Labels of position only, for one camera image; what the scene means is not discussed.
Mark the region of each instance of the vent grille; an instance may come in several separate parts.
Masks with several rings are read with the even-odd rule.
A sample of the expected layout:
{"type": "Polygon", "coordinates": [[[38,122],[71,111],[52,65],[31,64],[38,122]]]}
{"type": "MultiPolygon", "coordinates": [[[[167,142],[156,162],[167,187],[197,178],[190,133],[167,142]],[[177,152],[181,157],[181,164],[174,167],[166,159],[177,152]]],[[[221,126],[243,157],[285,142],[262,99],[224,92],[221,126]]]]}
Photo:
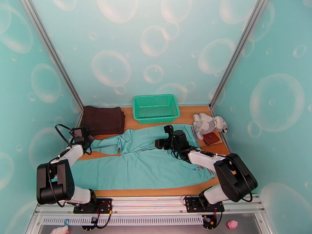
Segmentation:
{"type": "MultiPolygon", "coordinates": [[[[64,225],[65,219],[69,219],[71,226],[93,225],[91,216],[74,217],[68,216],[59,218],[57,216],[45,216],[42,225],[64,225]]],[[[108,216],[99,218],[98,224],[104,225],[108,216]]],[[[111,226],[159,226],[159,225],[202,225],[203,220],[200,215],[193,216],[120,216],[111,217],[109,225],[111,226]]]]}

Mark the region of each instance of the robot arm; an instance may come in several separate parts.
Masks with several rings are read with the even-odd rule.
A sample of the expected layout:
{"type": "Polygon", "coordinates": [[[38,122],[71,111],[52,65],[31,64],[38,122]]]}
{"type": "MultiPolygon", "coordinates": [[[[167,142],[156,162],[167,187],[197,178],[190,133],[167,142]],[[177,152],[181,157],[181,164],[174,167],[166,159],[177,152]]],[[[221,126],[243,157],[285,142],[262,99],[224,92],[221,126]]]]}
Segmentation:
{"type": "Polygon", "coordinates": [[[59,156],[48,163],[41,164],[37,168],[37,201],[39,204],[53,204],[67,202],[71,204],[87,204],[91,201],[92,190],[82,189],[74,184],[71,167],[75,161],[84,154],[81,145],[67,148],[59,156]]]}
{"type": "Polygon", "coordinates": [[[205,151],[191,151],[188,157],[192,164],[207,167],[218,176],[220,184],[202,192],[209,204],[229,199],[238,202],[258,186],[254,176],[235,153],[224,156],[205,151]]]}
{"type": "Polygon", "coordinates": [[[69,146],[57,158],[38,166],[37,201],[39,204],[58,203],[61,207],[65,203],[93,206],[96,204],[94,191],[75,186],[71,167],[87,152],[94,138],[89,135],[86,127],[69,129],[61,125],[69,129],[69,133],[73,136],[69,143],[57,126],[56,130],[69,146]]]}
{"type": "Polygon", "coordinates": [[[192,147],[185,133],[182,130],[173,131],[172,125],[165,126],[165,132],[169,134],[169,138],[156,140],[155,146],[158,149],[172,149],[174,154],[178,154],[175,157],[216,172],[220,184],[209,187],[199,194],[202,203],[205,203],[203,208],[229,199],[238,202],[258,186],[256,179],[237,154],[216,155],[192,147]]]}

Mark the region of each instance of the green plastic basket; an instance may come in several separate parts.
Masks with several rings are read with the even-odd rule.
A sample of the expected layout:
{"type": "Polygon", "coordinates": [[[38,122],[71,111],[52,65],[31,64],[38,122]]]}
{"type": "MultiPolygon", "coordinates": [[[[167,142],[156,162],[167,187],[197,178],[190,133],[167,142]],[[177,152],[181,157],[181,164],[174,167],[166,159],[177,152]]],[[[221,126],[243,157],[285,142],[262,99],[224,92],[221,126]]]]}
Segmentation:
{"type": "Polygon", "coordinates": [[[173,122],[180,116],[176,98],[172,94],[136,96],[133,117],[140,124],[173,122]]]}

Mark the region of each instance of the wooden board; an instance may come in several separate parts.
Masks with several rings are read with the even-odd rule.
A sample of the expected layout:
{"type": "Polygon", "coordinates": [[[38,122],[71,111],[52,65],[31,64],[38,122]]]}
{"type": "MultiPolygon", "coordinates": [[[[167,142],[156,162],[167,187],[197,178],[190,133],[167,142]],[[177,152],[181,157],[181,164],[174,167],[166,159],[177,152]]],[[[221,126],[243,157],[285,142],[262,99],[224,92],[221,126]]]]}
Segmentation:
{"type": "MultiPolygon", "coordinates": [[[[207,106],[180,106],[180,117],[177,118],[171,124],[193,124],[193,115],[199,113],[205,113],[211,115],[207,106]]],[[[168,123],[158,123],[158,124],[139,124],[134,118],[132,113],[132,108],[122,108],[126,119],[125,119],[125,129],[142,129],[157,125],[166,125],[168,123]]],[[[200,146],[205,151],[211,151],[218,154],[228,154],[228,150],[218,132],[215,132],[220,138],[219,142],[213,145],[207,146],[204,141],[199,140],[200,146]]],[[[98,135],[96,139],[102,140],[109,138],[114,135],[98,135]]],[[[105,156],[111,156],[103,154],[100,152],[93,151],[91,156],[84,154],[79,160],[101,158],[105,156]]],[[[168,195],[198,195],[201,191],[207,189],[210,186],[218,184],[217,178],[206,181],[202,184],[197,184],[193,186],[186,186],[180,188],[171,189],[144,189],[144,190],[96,190],[95,193],[98,197],[117,197],[117,196],[168,196],[168,195]]]]}
{"type": "MultiPolygon", "coordinates": [[[[211,115],[210,111],[207,106],[180,106],[180,117],[177,118],[174,122],[171,122],[170,124],[193,124],[193,115],[194,114],[199,114],[199,113],[205,113],[207,115],[211,115]]],[[[166,125],[168,123],[157,123],[157,124],[139,124],[134,118],[133,118],[133,112],[132,112],[132,107],[129,108],[122,108],[122,111],[124,112],[126,119],[125,119],[125,128],[124,130],[127,129],[143,129],[146,127],[152,127],[152,126],[157,126],[157,125],[166,125]]],[[[215,144],[221,144],[222,139],[221,136],[218,132],[214,132],[220,141],[214,143],[215,144]]],[[[109,138],[115,135],[98,135],[95,138],[99,140],[103,140],[105,138],[109,138]]],[[[199,140],[199,145],[200,147],[207,146],[203,140],[199,140]]],[[[107,155],[103,154],[100,152],[92,152],[92,155],[89,156],[88,154],[84,154],[79,160],[85,160],[85,159],[93,159],[93,158],[101,158],[105,156],[112,156],[112,155],[107,155]]]]}

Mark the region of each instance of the brown folded cloth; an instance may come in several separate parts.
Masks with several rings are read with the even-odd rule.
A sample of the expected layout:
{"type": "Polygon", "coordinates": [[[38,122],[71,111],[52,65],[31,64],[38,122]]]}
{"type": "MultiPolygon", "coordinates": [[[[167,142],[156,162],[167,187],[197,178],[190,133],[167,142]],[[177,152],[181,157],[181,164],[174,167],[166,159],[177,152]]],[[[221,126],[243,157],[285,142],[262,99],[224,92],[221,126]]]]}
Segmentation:
{"type": "Polygon", "coordinates": [[[125,115],[120,107],[86,106],[83,110],[80,126],[89,127],[92,136],[122,134],[124,132],[124,119],[125,115]]]}

